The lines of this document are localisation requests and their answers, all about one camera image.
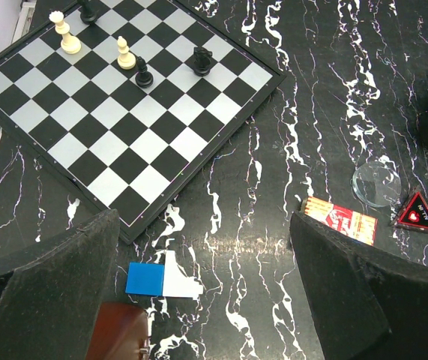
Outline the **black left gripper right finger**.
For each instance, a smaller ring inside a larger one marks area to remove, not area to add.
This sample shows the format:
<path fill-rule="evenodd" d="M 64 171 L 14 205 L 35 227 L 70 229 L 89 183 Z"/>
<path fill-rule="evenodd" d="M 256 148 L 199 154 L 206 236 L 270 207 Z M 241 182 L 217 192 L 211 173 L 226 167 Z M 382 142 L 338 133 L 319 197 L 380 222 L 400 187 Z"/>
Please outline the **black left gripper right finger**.
<path fill-rule="evenodd" d="M 299 211 L 290 236 L 326 359 L 428 359 L 428 267 Z"/>

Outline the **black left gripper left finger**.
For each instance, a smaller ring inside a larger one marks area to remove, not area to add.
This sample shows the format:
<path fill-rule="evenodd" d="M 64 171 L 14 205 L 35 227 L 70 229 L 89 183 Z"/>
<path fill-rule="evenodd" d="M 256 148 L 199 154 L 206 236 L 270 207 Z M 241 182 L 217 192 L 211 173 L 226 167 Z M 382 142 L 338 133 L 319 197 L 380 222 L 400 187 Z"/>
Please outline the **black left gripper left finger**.
<path fill-rule="evenodd" d="M 84 359 L 115 259 L 119 215 L 0 257 L 0 359 Z"/>

